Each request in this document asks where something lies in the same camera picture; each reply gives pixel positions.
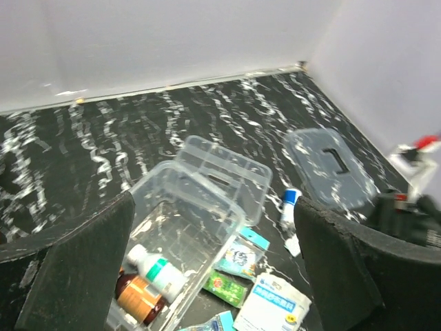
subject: red object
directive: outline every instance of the red object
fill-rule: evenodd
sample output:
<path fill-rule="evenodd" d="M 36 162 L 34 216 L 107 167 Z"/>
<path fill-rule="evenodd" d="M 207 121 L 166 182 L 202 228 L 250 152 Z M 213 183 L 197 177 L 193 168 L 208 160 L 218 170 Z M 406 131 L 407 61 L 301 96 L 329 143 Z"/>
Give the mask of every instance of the red object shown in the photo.
<path fill-rule="evenodd" d="M 395 200 L 396 201 L 406 201 L 407 200 L 407 194 L 395 194 Z"/>
<path fill-rule="evenodd" d="M 415 143 L 415 147 L 420 150 L 422 148 L 427 147 L 431 143 L 435 143 L 436 141 L 438 141 L 438 136 L 433 136 L 433 135 L 425 136 Z"/>

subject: pill bottle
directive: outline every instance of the pill bottle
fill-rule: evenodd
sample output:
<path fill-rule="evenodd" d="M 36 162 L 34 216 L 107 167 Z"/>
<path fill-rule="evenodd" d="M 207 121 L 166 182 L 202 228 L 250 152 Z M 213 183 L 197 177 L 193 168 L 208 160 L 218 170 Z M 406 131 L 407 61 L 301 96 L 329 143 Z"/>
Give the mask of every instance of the pill bottle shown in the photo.
<path fill-rule="evenodd" d="M 166 304 L 151 284 L 137 274 L 124 273 L 122 268 L 116 282 L 115 299 L 121 308 L 144 325 L 149 325 Z"/>
<path fill-rule="evenodd" d="M 135 245 L 127 255 L 127 261 L 135 265 L 141 277 L 151 283 L 172 303 L 181 293 L 187 277 L 161 254 L 149 253 L 144 246 Z"/>

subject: medicine packet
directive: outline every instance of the medicine packet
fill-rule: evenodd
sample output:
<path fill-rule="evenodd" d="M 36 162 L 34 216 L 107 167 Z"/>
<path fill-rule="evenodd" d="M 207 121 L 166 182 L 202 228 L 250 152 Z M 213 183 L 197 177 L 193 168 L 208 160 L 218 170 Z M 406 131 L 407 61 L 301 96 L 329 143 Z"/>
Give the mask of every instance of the medicine packet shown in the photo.
<path fill-rule="evenodd" d="M 249 228 L 243 228 L 214 269 L 255 281 L 256 264 L 268 247 L 268 240 Z"/>
<path fill-rule="evenodd" d="M 297 331 L 310 305 L 286 280 L 260 274 L 233 326 L 237 331 Z"/>
<path fill-rule="evenodd" d="M 217 271 L 213 271 L 210 274 L 203 289 L 236 308 L 242 306 L 245 296 L 247 295 L 247 288 L 245 286 L 238 284 L 235 280 L 229 279 Z"/>
<path fill-rule="evenodd" d="M 233 316 L 230 311 L 221 312 L 204 324 L 190 326 L 179 331 L 234 331 Z"/>

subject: clear plastic storage box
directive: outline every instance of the clear plastic storage box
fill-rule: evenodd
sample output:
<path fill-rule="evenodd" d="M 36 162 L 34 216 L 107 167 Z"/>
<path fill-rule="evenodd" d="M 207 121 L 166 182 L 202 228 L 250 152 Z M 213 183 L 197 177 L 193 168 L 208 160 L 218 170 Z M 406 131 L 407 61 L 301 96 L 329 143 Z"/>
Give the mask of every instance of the clear plastic storage box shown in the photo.
<path fill-rule="evenodd" d="M 246 226 L 260 221 L 272 171 L 218 143 L 189 136 L 175 160 L 215 183 L 247 215 Z"/>
<path fill-rule="evenodd" d="M 213 264 L 245 224 L 245 213 L 211 181 L 176 161 L 153 168 L 131 190 L 136 204 L 126 253 L 140 243 L 160 252 L 189 277 L 183 292 L 149 327 L 112 301 L 105 330 L 172 331 L 206 281 Z M 123 263 L 130 272 L 130 266 Z"/>

